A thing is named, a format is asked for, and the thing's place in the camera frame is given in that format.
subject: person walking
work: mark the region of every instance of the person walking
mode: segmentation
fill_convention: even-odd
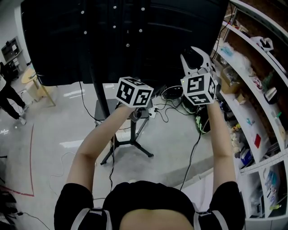
[[[15,111],[15,109],[10,105],[8,98],[12,99],[22,107],[25,111],[29,105],[26,105],[25,102],[20,98],[16,91],[10,86],[8,72],[5,70],[5,66],[0,62],[0,107],[5,110],[11,117],[17,119],[21,122],[22,125],[26,124],[26,120]]]

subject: white cube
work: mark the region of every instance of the white cube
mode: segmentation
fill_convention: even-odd
[[[195,106],[214,102],[216,85],[210,73],[181,79],[184,95]]]
[[[147,107],[153,88],[132,77],[121,77],[116,99],[131,108]]]

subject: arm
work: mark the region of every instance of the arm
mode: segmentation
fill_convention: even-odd
[[[230,134],[218,102],[207,105],[214,158],[213,193],[228,181],[236,181]]]
[[[67,184],[79,184],[92,192],[96,159],[134,110],[126,106],[117,108],[102,124],[88,134],[75,155]]]

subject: forearm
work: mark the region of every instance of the forearm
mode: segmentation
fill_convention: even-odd
[[[232,156],[232,144],[227,124],[218,102],[207,105],[214,156]]]
[[[102,124],[93,129],[80,145],[77,154],[96,160],[117,130],[134,111],[126,106],[117,108]]]

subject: white wall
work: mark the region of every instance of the white wall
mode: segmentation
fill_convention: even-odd
[[[5,46],[7,41],[18,36],[23,56],[26,63],[30,62],[30,57],[24,40],[21,23],[20,4],[23,0],[3,0],[0,5],[0,49]],[[2,52],[0,51],[0,62],[5,62]]]

